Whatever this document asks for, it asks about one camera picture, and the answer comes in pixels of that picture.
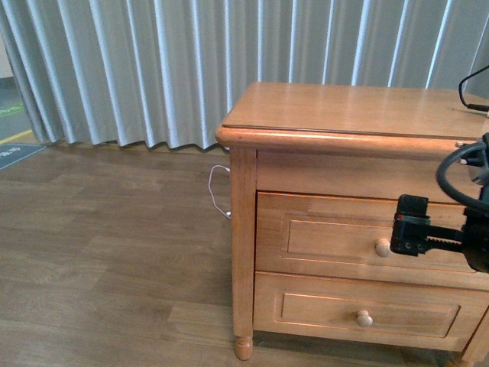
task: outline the white cable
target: white cable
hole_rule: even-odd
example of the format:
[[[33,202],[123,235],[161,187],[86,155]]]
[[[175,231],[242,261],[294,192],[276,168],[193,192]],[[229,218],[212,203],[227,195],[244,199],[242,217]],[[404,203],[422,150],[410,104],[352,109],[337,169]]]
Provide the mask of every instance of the white cable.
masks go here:
[[[217,206],[217,204],[215,203],[214,194],[212,193],[212,189],[211,189],[212,173],[214,172],[214,170],[215,170],[216,168],[223,168],[223,169],[227,170],[228,172],[231,172],[231,169],[229,169],[228,167],[224,167],[224,166],[222,166],[222,165],[220,165],[220,164],[217,164],[216,166],[214,166],[214,167],[212,167],[212,168],[211,168],[211,173],[209,174],[209,193],[211,194],[212,203],[214,204],[214,207],[215,207],[215,208],[216,208],[216,209],[217,209],[219,212],[221,212],[221,214],[222,214],[223,216],[225,216],[225,217],[226,217],[226,218],[228,218],[228,219],[231,219],[231,212],[224,212],[224,211],[222,211],[222,209],[221,209],[221,208],[219,208],[219,207]]]

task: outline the white curtain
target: white curtain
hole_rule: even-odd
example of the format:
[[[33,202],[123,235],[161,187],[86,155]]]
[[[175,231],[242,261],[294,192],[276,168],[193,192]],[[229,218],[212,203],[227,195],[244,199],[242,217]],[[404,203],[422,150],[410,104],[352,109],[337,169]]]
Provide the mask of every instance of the white curtain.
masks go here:
[[[488,16],[487,0],[2,0],[0,30],[41,141],[207,148],[255,80],[456,88],[489,63]],[[466,91],[489,97],[489,76]]]

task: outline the power cord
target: power cord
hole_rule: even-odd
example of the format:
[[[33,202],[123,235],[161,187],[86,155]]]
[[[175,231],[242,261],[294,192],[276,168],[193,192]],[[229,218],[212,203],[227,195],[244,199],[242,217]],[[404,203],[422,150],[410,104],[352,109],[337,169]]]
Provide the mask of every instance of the power cord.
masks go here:
[[[463,93],[462,93],[462,87],[464,85],[464,83],[469,80],[470,78],[472,78],[473,76],[476,76],[480,73],[482,73],[483,71],[489,69],[489,65],[487,65],[486,67],[483,67],[482,69],[476,71],[475,73],[472,73],[471,75],[465,77],[464,79],[461,80],[461,82],[458,84],[458,95],[460,96],[460,101],[461,103],[467,107],[468,109],[475,109],[477,111],[483,111],[483,112],[489,112],[489,106],[486,106],[486,105],[474,105],[474,104],[467,104],[465,99],[464,99],[464,96],[463,96]]]
[[[469,197],[464,193],[461,193],[460,191],[455,189],[447,180],[446,172],[449,169],[449,167],[459,159],[466,157],[468,154],[475,151],[485,151],[486,148],[487,145],[482,141],[477,141],[473,144],[464,145],[463,147],[459,148],[458,150],[452,152],[447,157],[445,157],[445,159],[442,161],[442,163],[439,165],[438,169],[436,170],[436,181],[438,182],[438,185],[440,186],[440,188],[443,190],[444,193],[446,193],[453,200],[459,202],[460,204],[465,205],[468,208],[478,210],[483,213],[489,213],[489,205],[480,200],[476,200],[472,197]]]
[[[224,166],[222,166],[222,165],[220,165],[220,164],[217,164],[216,166],[214,166],[214,167],[212,167],[212,168],[211,168],[211,172],[210,172],[210,174],[209,174],[209,193],[211,194],[212,203],[214,204],[214,207],[215,207],[215,208],[216,208],[216,209],[217,209],[219,212],[221,212],[221,214],[222,214],[223,216],[225,216],[225,217],[226,217],[226,218],[228,218],[228,219],[231,219],[231,212],[225,212],[224,210],[222,210],[221,208],[219,208],[219,207],[217,206],[217,204],[215,203],[214,194],[212,193],[212,188],[211,188],[211,183],[212,183],[212,174],[214,173],[214,170],[215,170],[216,168],[222,168],[222,169],[224,169],[224,170],[227,170],[228,172],[231,172],[231,169],[230,169],[230,168],[228,168],[228,167],[224,167]]]

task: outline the laminate flooring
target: laminate flooring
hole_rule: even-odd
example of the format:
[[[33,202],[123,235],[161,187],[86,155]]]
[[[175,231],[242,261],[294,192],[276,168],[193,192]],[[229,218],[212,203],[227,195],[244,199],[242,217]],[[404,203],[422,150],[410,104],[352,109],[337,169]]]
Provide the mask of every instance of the laminate flooring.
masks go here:
[[[442,366],[447,352],[256,333],[232,349],[225,155],[49,147],[0,171],[0,365]],[[216,201],[229,209],[228,173]],[[489,366],[489,361],[479,364]]]

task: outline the drawer knob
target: drawer knob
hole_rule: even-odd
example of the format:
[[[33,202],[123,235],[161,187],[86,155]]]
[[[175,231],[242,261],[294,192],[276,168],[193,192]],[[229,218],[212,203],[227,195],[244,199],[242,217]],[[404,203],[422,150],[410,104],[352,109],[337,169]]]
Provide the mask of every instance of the drawer knob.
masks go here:
[[[374,319],[365,310],[357,312],[357,319],[355,321],[361,327],[369,327],[374,323]]]
[[[375,242],[375,253],[381,258],[386,258],[392,254],[390,250],[390,241],[388,239],[378,239]]]

